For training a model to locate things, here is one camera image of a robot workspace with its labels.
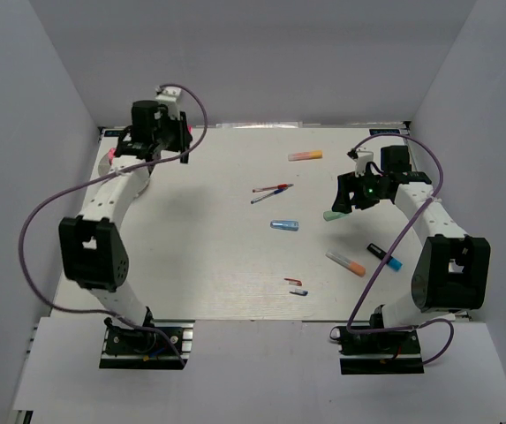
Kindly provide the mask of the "orange pink highlighter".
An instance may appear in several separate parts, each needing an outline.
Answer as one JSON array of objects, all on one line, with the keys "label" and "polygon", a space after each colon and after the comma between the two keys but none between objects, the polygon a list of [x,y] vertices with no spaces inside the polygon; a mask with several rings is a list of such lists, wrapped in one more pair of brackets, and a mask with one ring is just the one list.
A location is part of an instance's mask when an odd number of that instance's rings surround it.
[{"label": "orange pink highlighter", "polygon": [[299,152],[288,155],[289,162],[299,162],[299,161],[307,161],[307,160],[317,160],[322,159],[323,153],[321,150],[313,150],[307,152]]}]

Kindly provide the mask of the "grey orange highlighter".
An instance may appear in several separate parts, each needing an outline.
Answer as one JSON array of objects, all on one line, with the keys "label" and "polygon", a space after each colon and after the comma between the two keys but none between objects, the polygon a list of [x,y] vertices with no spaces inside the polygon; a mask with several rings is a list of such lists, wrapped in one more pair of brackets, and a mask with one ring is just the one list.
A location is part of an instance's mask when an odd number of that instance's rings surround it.
[{"label": "grey orange highlighter", "polygon": [[326,257],[332,260],[334,263],[340,265],[341,267],[349,270],[356,276],[363,277],[366,274],[366,269],[362,265],[346,258],[345,256],[339,254],[338,252],[328,250],[326,252]]}]

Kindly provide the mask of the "black blue highlighter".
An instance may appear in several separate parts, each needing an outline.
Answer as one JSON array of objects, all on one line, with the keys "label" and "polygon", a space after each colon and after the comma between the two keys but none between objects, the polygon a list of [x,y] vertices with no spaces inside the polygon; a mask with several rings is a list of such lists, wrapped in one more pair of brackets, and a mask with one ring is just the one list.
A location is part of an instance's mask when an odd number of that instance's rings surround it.
[{"label": "black blue highlighter", "polygon": [[[370,252],[373,256],[375,256],[379,260],[383,260],[386,257],[387,252],[381,247],[377,246],[374,243],[370,243],[367,245],[366,250]],[[386,265],[395,271],[399,271],[403,264],[394,256],[390,256]]]}]

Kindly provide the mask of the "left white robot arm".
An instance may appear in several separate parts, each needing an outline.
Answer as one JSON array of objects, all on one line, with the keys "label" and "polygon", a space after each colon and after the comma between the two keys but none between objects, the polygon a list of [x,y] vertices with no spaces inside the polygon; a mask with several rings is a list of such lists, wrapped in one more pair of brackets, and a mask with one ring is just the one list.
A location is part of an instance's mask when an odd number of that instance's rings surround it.
[{"label": "left white robot arm", "polygon": [[155,346],[156,330],[147,325],[150,311],[127,283],[129,257],[119,230],[132,202],[146,189],[162,151],[183,153],[192,142],[185,113],[177,100],[158,95],[132,104],[132,124],[117,138],[110,166],[90,202],[58,232],[64,274],[92,294],[103,307],[132,322],[126,342],[136,352]]}]

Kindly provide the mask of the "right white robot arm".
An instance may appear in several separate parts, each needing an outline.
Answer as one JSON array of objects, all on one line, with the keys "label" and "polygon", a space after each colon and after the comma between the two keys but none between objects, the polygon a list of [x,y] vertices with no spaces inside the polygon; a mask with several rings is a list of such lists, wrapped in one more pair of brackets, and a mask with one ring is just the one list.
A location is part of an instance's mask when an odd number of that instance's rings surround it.
[{"label": "right white robot arm", "polygon": [[399,344],[400,330],[480,308],[491,247],[485,238],[469,235],[449,216],[429,176],[412,169],[408,148],[383,148],[379,170],[373,169],[371,152],[353,149],[348,155],[355,169],[338,177],[332,211],[347,215],[391,201],[407,218],[405,229],[415,231],[422,246],[409,291],[376,309],[378,322],[368,331],[370,345],[389,352]]}]

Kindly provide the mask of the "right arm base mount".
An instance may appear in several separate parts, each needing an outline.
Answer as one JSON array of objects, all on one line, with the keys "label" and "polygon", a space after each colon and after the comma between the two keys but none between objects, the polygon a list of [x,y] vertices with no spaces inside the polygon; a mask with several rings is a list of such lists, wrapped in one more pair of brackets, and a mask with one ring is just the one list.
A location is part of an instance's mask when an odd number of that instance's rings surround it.
[{"label": "right arm base mount", "polygon": [[342,375],[419,375],[424,373],[417,332],[355,335],[345,326],[329,333],[339,346]]}]

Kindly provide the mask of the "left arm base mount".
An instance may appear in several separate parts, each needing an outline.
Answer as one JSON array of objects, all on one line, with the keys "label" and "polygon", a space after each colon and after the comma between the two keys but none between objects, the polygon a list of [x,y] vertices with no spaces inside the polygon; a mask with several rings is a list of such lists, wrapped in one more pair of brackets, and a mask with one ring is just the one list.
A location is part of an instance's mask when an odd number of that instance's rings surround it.
[{"label": "left arm base mount", "polygon": [[182,363],[169,343],[155,333],[120,328],[104,320],[106,332],[99,361],[100,369],[183,370],[193,342],[193,322],[154,322],[174,344]]}]

